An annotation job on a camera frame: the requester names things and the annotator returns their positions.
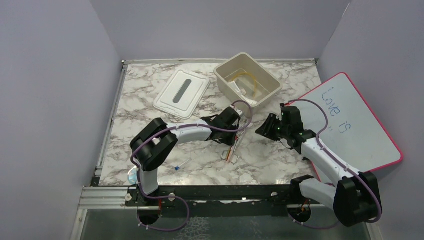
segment whiteboard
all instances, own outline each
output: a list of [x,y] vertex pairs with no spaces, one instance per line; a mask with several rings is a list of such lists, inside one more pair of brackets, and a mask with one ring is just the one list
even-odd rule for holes
[[[320,105],[328,116],[328,128],[320,139],[348,164],[362,172],[400,162],[403,154],[363,99],[349,76],[338,73],[301,99]],[[294,102],[304,129],[318,133],[325,125],[322,112],[308,102]],[[323,183],[331,181],[316,168]]]

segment blue pen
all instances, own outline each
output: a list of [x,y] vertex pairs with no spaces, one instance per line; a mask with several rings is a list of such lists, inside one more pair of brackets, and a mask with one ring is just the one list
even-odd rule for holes
[[191,159],[189,159],[189,160],[187,160],[187,161],[183,162],[183,163],[182,163],[181,165],[179,165],[179,166],[176,166],[176,167],[175,167],[175,170],[177,171],[177,170],[178,170],[178,169],[180,169],[182,166],[184,166],[184,164],[188,163],[190,160],[191,160]]

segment clear plastic item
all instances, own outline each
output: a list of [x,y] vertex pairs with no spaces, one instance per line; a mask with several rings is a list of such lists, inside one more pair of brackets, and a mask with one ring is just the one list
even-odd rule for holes
[[153,106],[181,119],[189,119],[210,83],[207,76],[177,69],[153,101]]

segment beige plastic bin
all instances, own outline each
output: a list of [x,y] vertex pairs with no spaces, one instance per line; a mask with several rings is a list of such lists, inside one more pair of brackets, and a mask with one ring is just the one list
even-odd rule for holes
[[[234,102],[245,100],[244,97],[246,97],[256,101],[255,104],[251,105],[253,113],[257,112],[259,107],[267,105],[271,101],[271,97],[282,88],[281,83],[270,72],[245,52],[241,52],[220,64],[214,69],[214,72],[218,88],[228,100]],[[247,73],[256,78],[256,87],[254,79]],[[242,93],[233,90],[229,85],[229,82],[235,76],[237,77],[234,82],[242,90]],[[247,106],[237,104],[237,108],[242,110],[247,117],[250,117]]]

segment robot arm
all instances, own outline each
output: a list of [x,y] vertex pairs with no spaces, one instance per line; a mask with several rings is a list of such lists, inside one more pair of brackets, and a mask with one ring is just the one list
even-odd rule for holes
[[349,166],[334,152],[329,150],[323,143],[318,144],[316,134],[311,130],[305,130],[300,111],[295,106],[281,107],[281,120],[271,113],[265,123],[256,130],[256,133],[273,141],[287,140],[291,149],[296,150],[305,158],[312,161],[335,186],[319,182],[310,175],[295,178],[291,181],[292,194],[295,198],[313,199],[334,211],[338,220],[345,226],[350,227],[357,223],[375,218],[378,207],[371,194],[364,186],[348,171],[341,169],[323,149],[326,149],[344,166],[357,174],[377,197],[381,206],[380,193],[377,178],[371,172],[360,172]]
[[176,129],[161,134],[158,139],[147,143],[136,153],[135,158],[141,168],[139,178],[143,192],[150,195],[159,188],[158,168],[165,162],[176,145],[209,140],[229,146],[234,144],[235,132],[222,132],[206,127],[198,127],[199,125],[225,130],[237,130],[239,128],[238,122],[242,116],[242,111],[227,107],[219,115],[202,117],[192,122],[193,126],[181,129],[179,129],[179,126],[190,123],[165,123],[161,118],[151,121],[129,144],[133,152],[160,131],[172,127],[176,127]]

